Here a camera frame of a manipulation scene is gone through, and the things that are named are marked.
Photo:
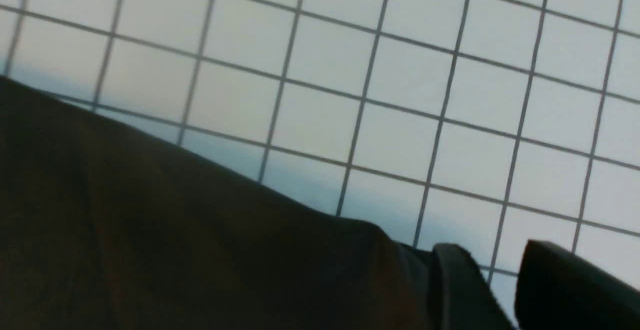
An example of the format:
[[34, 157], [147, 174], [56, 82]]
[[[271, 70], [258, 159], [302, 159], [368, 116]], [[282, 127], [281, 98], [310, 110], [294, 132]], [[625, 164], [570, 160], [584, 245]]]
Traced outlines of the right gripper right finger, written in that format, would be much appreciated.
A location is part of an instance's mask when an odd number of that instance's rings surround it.
[[514, 313], [521, 330], [637, 330], [640, 294], [552, 242], [530, 240]]

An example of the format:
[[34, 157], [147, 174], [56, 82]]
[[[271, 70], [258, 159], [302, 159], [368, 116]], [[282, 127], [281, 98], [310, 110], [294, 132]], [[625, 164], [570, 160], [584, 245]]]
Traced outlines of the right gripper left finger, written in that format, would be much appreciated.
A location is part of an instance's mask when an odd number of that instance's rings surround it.
[[514, 330], [477, 262], [464, 248], [440, 243], [430, 265], [432, 330]]

